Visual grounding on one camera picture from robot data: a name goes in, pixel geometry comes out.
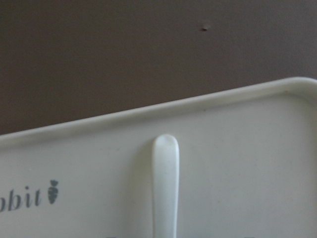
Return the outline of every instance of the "white plastic utensil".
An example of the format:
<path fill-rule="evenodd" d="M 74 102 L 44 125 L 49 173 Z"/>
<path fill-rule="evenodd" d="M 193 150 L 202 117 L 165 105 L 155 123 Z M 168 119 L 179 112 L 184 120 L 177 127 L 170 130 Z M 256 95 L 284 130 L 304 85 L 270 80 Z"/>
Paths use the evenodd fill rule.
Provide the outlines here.
<path fill-rule="evenodd" d="M 176 238 L 179 148 L 175 137 L 157 137 L 152 157 L 154 238 Z"/>

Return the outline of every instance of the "plastic tray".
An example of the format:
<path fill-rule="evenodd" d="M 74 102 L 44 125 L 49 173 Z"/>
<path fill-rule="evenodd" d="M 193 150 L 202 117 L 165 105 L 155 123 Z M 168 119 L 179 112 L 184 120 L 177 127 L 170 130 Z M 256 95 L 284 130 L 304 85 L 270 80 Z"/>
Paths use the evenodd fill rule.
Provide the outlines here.
<path fill-rule="evenodd" d="M 316 105 L 317 81 L 290 78 L 3 135 L 1 237 L 153 237 L 152 146 L 168 133 L 177 237 L 315 238 Z"/>

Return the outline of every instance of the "utensil handle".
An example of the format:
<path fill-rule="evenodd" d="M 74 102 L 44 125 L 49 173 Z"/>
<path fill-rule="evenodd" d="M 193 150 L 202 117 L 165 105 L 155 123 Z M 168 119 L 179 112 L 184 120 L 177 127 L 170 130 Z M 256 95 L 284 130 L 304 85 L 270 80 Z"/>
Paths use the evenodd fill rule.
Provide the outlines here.
<path fill-rule="evenodd" d="M 157 137 L 152 160 L 154 238 L 176 238 L 179 147 L 175 137 Z"/>

